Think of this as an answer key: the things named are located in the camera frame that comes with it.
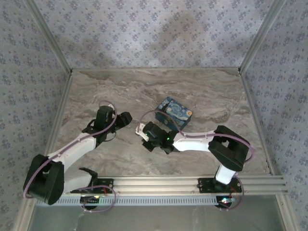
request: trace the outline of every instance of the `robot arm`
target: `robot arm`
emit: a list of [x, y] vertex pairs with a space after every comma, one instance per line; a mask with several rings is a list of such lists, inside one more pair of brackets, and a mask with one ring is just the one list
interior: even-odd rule
[[147, 125], [141, 124], [139, 131], [136, 128], [136, 133], [143, 138], [143, 146], [150, 152], [155, 147], [160, 147], [167, 154], [187, 150], [211, 152], [221, 163], [216, 172], [215, 181], [223, 185], [228, 185], [234, 174], [243, 169], [248, 154], [248, 147], [238, 141], [218, 136], [206, 136], [213, 133], [228, 134], [246, 141], [225, 126], [218, 126], [216, 130], [206, 133], [183, 132], [183, 135], [178, 131], [166, 132], [149, 122]]
[[[67, 172], [67, 170], [79, 158], [104, 142], [108, 133], [115, 133], [132, 121], [130, 113], [123, 112], [116, 117], [115, 123], [108, 130], [98, 135], [89, 136], [90, 134], [102, 131], [108, 127], [114, 116], [115, 111], [111, 106], [101, 106], [97, 112], [96, 119], [92, 120], [76, 139], [47, 156], [40, 154], [35, 156], [29, 168], [23, 187], [24, 189], [35, 171], [49, 158], [58, 155], [58, 157], [50, 161], [42, 171], [37, 174], [27, 193], [52, 205], [63, 193], [82, 187], [95, 186], [95, 181], [97, 179], [96, 172], [87, 168], [80, 168], [78, 171], [71, 172]], [[71, 146], [71, 144], [76, 141], [78, 141], [78, 143]], [[68, 146], [71, 147], [60, 155], [61, 151]]]

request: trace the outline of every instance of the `starry night print box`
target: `starry night print box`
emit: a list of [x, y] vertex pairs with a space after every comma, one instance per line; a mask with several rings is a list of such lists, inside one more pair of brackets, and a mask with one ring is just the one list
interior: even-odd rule
[[[165, 98], [164, 101], [156, 108], [156, 110], [165, 112], [167, 115], [169, 115], [172, 119], [174, 119], [181, 130], [188, 124], [193, 114], [191, 110], [184, 107], [182, 104], [172, 99], [171, 97]], [[171, 130], [177, 130], [172, 120], [167, 118], [165, 115], [161, 113], [155, 113], [155, 118]]]

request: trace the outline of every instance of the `patterned wallpaper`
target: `patterned wallpaper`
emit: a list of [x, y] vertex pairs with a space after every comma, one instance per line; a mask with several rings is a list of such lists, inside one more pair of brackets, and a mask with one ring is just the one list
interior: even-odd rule
[[36, 0], [72, 68], [239, 66], [272, 0]]
[[0, 230], [11, 230], [26, 168], [43, 153], [67, 79], [22, 0], [0, 1]]
[[244, 74], [273, 162], [308, 230], [308, 2], [288, 0]]

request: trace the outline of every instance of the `marble surface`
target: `marble surface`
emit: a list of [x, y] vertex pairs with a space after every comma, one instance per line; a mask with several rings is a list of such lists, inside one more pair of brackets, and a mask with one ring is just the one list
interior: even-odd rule
[[[159, 148], [149, 152], [142, 146], [141, 137], [135, 135], [141, 115], [171, 96], [193, 111], [183, 131], [203, 132], [226, 125], [245, 137], [256, 150], [254, 160], [247, 163], [242, 172], [269, 173], [236, 72], [223, 69], [93, 70], [74, 71], [72, 77], [56, 148], [73, 140], [86, 127], [96, 116], [101, 100], [112, 101], [119, 113], [129, 111], [133, 121], [119, 130], [113, 141], [102, 143], [75, 162], [70, 171], [87, 167], [100, 176], [215, 174], [219, 162], [211, 153], [185, 151], [166, 155]], [[156, 121], [154, 114], [145, 117], [144, 122], [149, 121]]]

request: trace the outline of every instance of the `small box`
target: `small box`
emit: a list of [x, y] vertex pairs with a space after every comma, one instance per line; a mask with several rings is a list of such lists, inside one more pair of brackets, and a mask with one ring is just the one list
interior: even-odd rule
[[[172, 99], [171, 97], [165, 98], [164, 101], [156, 108], [156, 110], [168, 114], [172, 119], [174, 119], [181, 130], [188, 124], [193, 115], [191, 110], [184, 107], [182, 104]], [[165, 115], [161, 113], [155, 113], [155, 118], [171, 130], [177, 130], [172, 120], [167, 118]]]

